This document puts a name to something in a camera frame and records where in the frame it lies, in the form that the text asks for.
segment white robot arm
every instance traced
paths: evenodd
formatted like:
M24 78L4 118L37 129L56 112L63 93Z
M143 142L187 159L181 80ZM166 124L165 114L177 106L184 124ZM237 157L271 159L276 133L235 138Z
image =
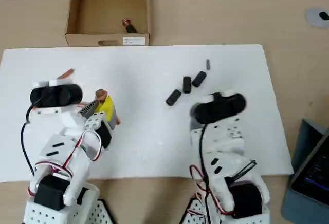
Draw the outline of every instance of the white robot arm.
M269 223L268 188L252 170L256 162L244 156L239 113L245 106L241 94L214 93L192 107L191 144L199 161L190 172L202 179L193 201L203 207L188 208L182 223L195 216L208 224Z
M32 170L24 223L88 223L103 203L97 201L97 187L86 180L91 163L108 149L119 123L114 104L99 90L94 101L77 111L74 104L81 102L82 90L70 80L34 86L30 98L35 112L57 114L64 128L50 137ZM104 223L112 223L108 213L102 216L107 218Z

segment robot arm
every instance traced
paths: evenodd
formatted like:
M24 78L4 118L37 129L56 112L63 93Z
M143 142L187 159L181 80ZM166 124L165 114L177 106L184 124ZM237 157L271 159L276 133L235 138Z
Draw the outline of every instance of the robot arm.
M108 149L119 120L105 90L98 90L95 100L77 112L74 104L81 102L82 90L70 80L34 86L30 98L37 103L35 113L57 114L64 128L52 135L40 152L29 185L24 223L33 220L31 209L35 208L53 209L58 223L70 223L77 208L85 209L86 217L98 199L99 190L86 183L89 168Z
M193 151L198 151L203 185L207 188L203 191L198 187L197 195L202 195L201 199L205 202L205 192L209 192L218 212L218 221L224 221L225 216L226 219L231 216L239 219L249 215L262 215L270 199L263 179L252 170L256 165L255 161L244 156L239 113L245 106L246 101L241 94L222 96L214 93L203 102L195 104L190 112L192 147ZM252 199L259 199L259 202L254 201L256 207L250 213L244 213L247 208L242 208L242 205L248 204L248 198L242 197L246 195L250 197L250 205Z

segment wire bundle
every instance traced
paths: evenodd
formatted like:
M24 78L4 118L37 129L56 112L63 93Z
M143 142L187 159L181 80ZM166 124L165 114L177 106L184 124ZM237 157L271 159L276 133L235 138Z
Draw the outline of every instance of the wire bundle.
M29 159L29 157L28 157L28 155L27 155L27 153L26 153L26 149L25 149L25 146L24 146L24 130L25 130L26 126L27 126L28 124L30 124L29 116L30 116L30 113L31 113L31 111L33 110L33 108L34 108L34 107L35 107L40 101L42 101L44 98L46 98L46 97L49 96L50 94L51 94L51 92L48 93L48 94L45 95L45 96L42 96L42 97L39 98L36 102L34 102L34 103L31 104L31 106L27 109L27 112L26 112L26 122L23 124L22 129L21 129L21 147L22 147L22 151L23 151L23 154L24 154L25 160L26 160L26 162L27 162L27 164L28 164L28 166L29 166L29 168L30 168L30 171L31 171L32 176L35 175L35 172L34 172L34 169L33 169L32 165L31 165L30 159ZM98 158L99 158L99 156L100 156L100 154L101 154L101 151L102 151L102 139L101 139L100 135L99 135L97 132L95 132L94 130L87 129L87 130L85 130L85 131L82 133L82 135L80 136L80 139L78 140L78 142L77 142L75 148L73 149L73 151L72 151L71 154L68 156L68 158L66 159L65 163L64 163L62 166L61 166L61 165L58 165L57 163L51 162L51 161L39 161L39 162L37 162L37 163L35 164L35 170L37 170L36 167L37 167L38 165L45 165L45 164L46 164L46 165L51 166L51 168L52 168L52 172L51 172L51 173L54 173L54 172L58 172L58 171L60 171L60 172L64 173L64 175L66 175L67 177L72 178L74 174L73 174L72 171L70 171L70 170L67 168L67 166L68 166L68 164L69 164L69 162L70 162L70 160L71 160L71 158L72 158L72 156L73 156L74 151L76 150L76 148L78 148L78 147L81 145L84 135L85 135L86 133L88 133L88 132L90 132L90 133L94 133L94 134L97 136L98 140L99 140L99 148L98 148L98 150L97 150L97 152L96 152L96 155L95 155L93 158L91 158L92 161L97 161ZM34 193L30 190L30 188L28 188L28 194L29 194L30 196L34 196Z
M211 198L214 201L216 208L220 211L220 213L222 215L232 215L233 211L226 212L221 207L218 198L215 196L215 194L212 192L212 190L209 187L209 177L208 177L207 171L205 169L203 153L202 153L202 142L203 142L203 136L205 134L206 128L207 128L207 124L204 125L204 127L202 129L202 132L201 132L201 135L200 135L200 140L199 140L199 156L200 156L200 162L201 162L201 170L194 164L190 165L190 174L191 174L192 179L195 180L193 170L196 170L197 173L199 174L200 178L202 179L202 181L205 183L205 188L204 188L204 187L202 187L202 185L200 183L198 183L197 181L195 182L196 186L199 190L201 190L203 192L206 192L206 195L205 195L204 199L202 198L202 195L199 192L195 193L195 197L200 201L200 203L202 205L204 205L204 203L205 203L208 224L211 224L209 208L208 208L208 202L207 202L207 198L208 198L209 194L211 195ZM256 164L257 163L256 163L255 160L251 160L245 167L243 167L234 176L226 177L225 179L226 179L227 184L231 185L234 182L236 182L238 179L240 179L245 174L247 174L250 170L252 170L256 166ZM203 213L197 212L197 211L192 210L192 209L187 209L187 212L190 213L191 215L198 215L198 216L201 216L201 217L205 217L205 215Z

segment white foam board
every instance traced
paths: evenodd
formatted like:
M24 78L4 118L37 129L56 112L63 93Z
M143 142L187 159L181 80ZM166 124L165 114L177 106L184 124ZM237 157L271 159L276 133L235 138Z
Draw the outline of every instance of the white foam board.
M169 107L165 99L183 76L211 70L192 93ZM261 45L95 47L9 49L0 65L0 181L29 180L20 131L30 105L32 83L55 79L69 68L91 101L97 89L112 96L122 124L107 154L92 165L90 177L190 177L189 110L205 95L233 90L247 99L241 114L246 153L263 175L293 172L265 54ZM31 115L25 146L35 163L61 124L55 115Z

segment round metal disk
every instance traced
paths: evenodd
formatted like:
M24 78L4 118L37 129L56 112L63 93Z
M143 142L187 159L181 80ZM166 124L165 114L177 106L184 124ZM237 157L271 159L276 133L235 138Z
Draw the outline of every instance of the round metal disk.
M308 9L305 13L305 18L307 22L314 27L329 27L329 11L322 8L314 7Z

